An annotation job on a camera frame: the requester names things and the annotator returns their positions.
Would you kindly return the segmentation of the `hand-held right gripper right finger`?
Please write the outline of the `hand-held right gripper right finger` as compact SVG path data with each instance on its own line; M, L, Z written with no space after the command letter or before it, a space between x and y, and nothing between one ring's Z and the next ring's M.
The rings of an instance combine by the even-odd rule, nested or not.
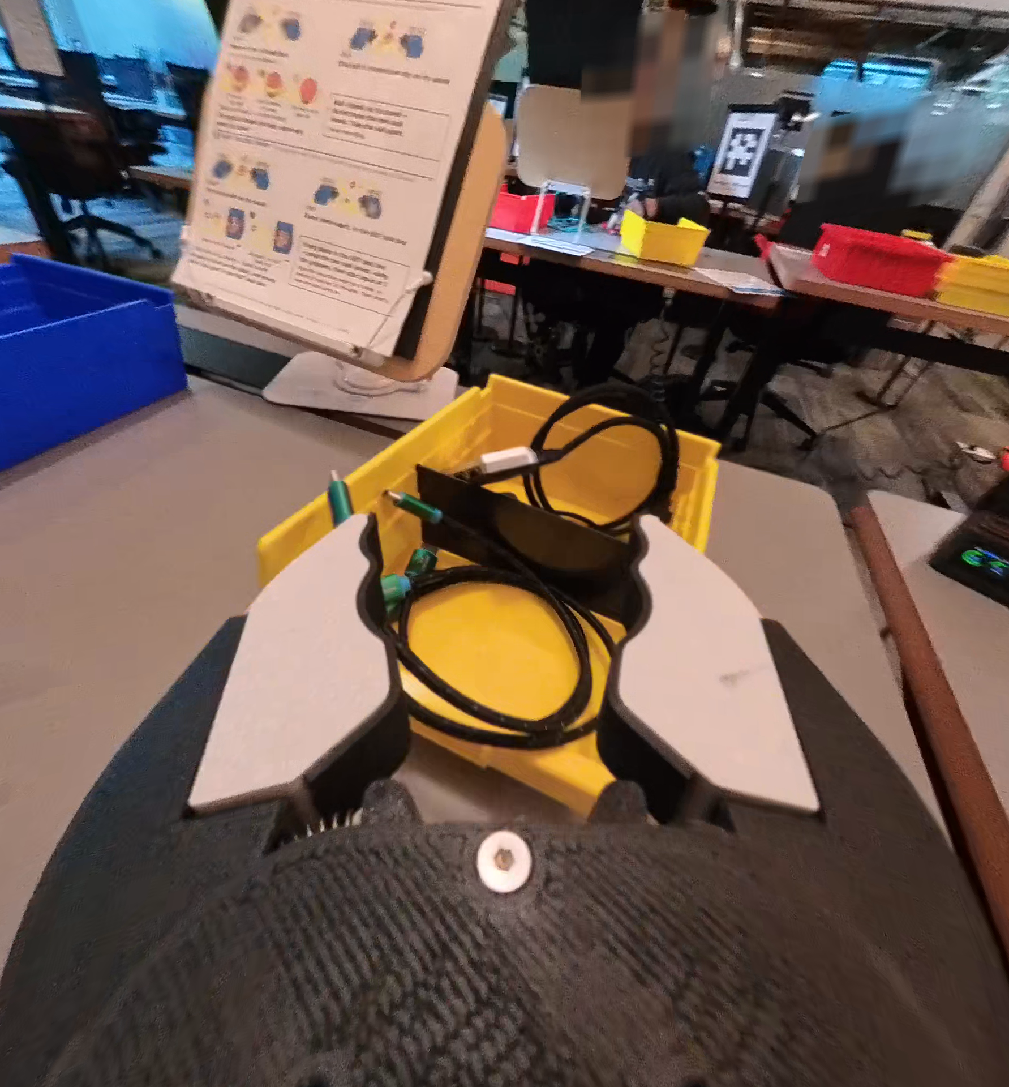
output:
M598 719L606 769L655 820L714 819L731 802L821 814L764 621L737 583L643 514L625 591Z

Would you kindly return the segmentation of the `yellow plastic bin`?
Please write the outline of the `yellow plastic bin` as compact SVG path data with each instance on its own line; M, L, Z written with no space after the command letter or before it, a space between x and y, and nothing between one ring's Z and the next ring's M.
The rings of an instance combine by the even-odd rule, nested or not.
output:
M496 375L484 389L464 392L356 468L348 477L353 507L356 512L376 515L384 573L403 573L407 560L420 545L439 550L436 573L488 565L491 561L476 563L426 542L424 522L394 507L385 491L418 498L418 464L453 476L485 453L528 446L565 400L561 393ZM547 449L562 447L595 424L625 413L603 405L582 407L553 424L546 438ZM674 493L667 500L668 525L703 552L717 491L719 443L690 432L677 434L678 473ZM578 514L596 524L611 522L637 507L641 495L651 489L660 463L657 445L652 436L637 428L615 428L594 437L556 467L545 468L541 489L556 510ZM528 504L520 482L494 483L488 490L511 493ZM321 496L269 532L257 545L262 585L265 587L332 529L328 500ZM614 644L624 637L621 591L619 608L608 614L587 605ZM580 619L580 624L590 652L591 696L578 721L566 728L582 730L590 724L588 735L564 746L521 751L493 746L484 739L449 737L413 719L412 728L477 767L493 769L587 815L612 780L593 734L605 694L609 654L587 619ZM515 587L471 584L436 590L412 605L409 630L412 650L435 674L460 694L510 715L548 714L564 704L580 678L576 651L551 607ZM502 726L484 723L445 703L404 665L400 665L400 672L404 692L433 713L479 733L506 734Z

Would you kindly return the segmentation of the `stack of yellow bins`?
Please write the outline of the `stack of yellow bins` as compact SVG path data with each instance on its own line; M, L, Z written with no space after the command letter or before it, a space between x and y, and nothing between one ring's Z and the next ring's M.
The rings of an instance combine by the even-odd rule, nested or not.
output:
M934 296L943 305L1009 318L1009 258L952 257L941 267Z

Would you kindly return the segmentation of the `black bin divider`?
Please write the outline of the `black bin divider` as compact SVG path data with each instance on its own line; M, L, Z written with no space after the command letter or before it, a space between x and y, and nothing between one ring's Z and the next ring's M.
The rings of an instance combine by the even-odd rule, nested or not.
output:
M415 472L418 498L441 510L439 522L423 524L426 542L476 563L488 563L499 546L593 610L619 608L632 560L627 542L437 468L418 464Z

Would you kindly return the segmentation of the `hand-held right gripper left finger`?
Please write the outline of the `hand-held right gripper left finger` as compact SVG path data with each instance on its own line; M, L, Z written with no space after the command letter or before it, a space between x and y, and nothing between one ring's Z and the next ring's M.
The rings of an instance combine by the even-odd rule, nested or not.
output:
M188 797L203 815L281 801L300 816L359 808L411 741L377 520L352 515L256 598Z

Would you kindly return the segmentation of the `wide red bin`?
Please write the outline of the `wide red bin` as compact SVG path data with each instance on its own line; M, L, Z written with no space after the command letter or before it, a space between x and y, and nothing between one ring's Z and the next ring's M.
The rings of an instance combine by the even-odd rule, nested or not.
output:
M911 237L824 224L810 264L825 279L851 287L926 298L954 260Z

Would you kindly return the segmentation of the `small red bin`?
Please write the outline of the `small red bin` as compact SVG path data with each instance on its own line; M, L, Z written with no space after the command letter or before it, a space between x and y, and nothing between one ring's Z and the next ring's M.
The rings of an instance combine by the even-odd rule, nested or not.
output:
M553 214L553 193L520 195L502 186L488 228L518 235L538 234L548 228Z

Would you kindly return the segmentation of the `large blue plastic bin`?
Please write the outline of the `large blue plastic bin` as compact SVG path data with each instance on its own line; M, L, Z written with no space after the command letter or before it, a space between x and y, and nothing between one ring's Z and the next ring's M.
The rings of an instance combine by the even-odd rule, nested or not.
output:
M33 255L0 264L0 473L186 388L173 292Z

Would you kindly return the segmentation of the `black power station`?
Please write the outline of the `black power station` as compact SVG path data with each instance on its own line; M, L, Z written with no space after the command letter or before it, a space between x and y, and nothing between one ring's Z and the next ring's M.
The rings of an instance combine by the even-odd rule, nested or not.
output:
M929 566L1009 608L1009 473L943 536Z

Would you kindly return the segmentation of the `white document stand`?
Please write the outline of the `white document stand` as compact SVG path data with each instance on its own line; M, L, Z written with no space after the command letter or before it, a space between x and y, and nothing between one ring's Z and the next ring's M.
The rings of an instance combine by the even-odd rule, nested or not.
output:
M516 175L549 196L580 197L577 234L594 201L615 201L625 188L633 132L633 91L588 92L530 84L516 97Z

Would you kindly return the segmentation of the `black office chair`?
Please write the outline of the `black office chair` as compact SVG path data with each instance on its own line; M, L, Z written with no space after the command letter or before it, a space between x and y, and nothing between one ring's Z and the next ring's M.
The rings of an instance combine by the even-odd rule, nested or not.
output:
M2 162L25 200L51 257L62 263L111 268L100 234L126 239L157 260L155 243L90 210L122 196L129 179L121 149L94 115L53 110L8 112L1 122L11 150Z

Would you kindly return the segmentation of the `grey table with brown edge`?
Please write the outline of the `grey table with brown edge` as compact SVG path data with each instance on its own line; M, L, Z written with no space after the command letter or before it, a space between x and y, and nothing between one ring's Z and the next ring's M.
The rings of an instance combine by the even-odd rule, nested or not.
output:
M871 491L851 527L947 828L1009 969L1009 609L930 565L960 520Z

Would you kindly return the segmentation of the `black and white tag board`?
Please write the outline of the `black and white tag board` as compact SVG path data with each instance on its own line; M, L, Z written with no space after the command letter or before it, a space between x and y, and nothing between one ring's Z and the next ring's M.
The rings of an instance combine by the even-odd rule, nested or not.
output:
M727 202L748 201L777 125L774 103L728 105L706 195Z

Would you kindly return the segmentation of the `long wooden table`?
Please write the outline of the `long wooden table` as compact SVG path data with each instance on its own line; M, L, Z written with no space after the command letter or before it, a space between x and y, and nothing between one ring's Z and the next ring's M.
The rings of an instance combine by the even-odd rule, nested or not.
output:
M949 307L929 298L881 292L832 282L818 273L810 262L810 252L781 243L773 245L765 259L703 249L697 265L692 267L641 261L606 248L595 248L583 254L564 252L540 246L538 238L491 228L484 234L484 249L584 268L603 276L641 282L677 292L703 293L722 300L739 301L762 310L772 310L778 300L787 301L792 296L798 296L842 305L864 307L886 313L908 325L932 323L952 332L963 329L1009 340L1009 318L1006 316L968 310L966 307ZM712 279L717 271L771 282L778 285L783 293L776 297L735 292L723 282Z

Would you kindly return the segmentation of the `small yellow bin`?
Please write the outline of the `small yellow bin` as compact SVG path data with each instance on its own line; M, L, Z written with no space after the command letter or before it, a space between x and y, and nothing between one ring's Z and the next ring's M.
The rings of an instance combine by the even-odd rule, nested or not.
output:
M710 232L689 218L664 224L626 211L620 222L620 248L643 262L694 266Z

